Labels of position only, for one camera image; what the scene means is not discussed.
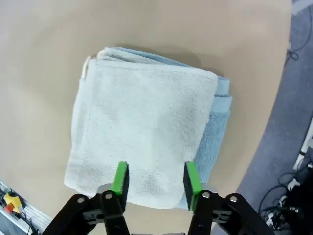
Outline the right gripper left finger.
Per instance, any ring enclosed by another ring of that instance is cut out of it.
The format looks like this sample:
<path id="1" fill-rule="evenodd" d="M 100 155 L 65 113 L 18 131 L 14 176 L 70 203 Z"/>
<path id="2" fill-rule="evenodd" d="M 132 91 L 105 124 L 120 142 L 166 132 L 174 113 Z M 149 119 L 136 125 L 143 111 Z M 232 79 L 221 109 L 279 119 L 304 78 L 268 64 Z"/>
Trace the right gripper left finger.
<path id="1" fill-rule="evenodd" d="M 108 235 L 128 235 L 123 213 L 129 188 L 129 165 L 118 163 L 114 181 L 104 185 L 102 192 L 88 198 L 73 195 L 43 231 L 44 235 L 87 235 L 103 223 Z"/>

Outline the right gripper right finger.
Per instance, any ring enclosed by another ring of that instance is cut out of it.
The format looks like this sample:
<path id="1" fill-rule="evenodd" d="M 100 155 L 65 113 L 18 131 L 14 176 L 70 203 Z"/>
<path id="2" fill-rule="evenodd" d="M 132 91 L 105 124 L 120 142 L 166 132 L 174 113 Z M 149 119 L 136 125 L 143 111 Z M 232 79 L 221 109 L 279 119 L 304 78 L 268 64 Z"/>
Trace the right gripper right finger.
<path id="1" fill-rule="evenodd" d="M 212 223 L 228 235 L 275 234 L 240 194 L 232 193 L 223 198 L 205 189 L 193 161 L 184 164 L 183 184 L 188 210 L 193 212 L 189 235 L 211 234 Z"/>

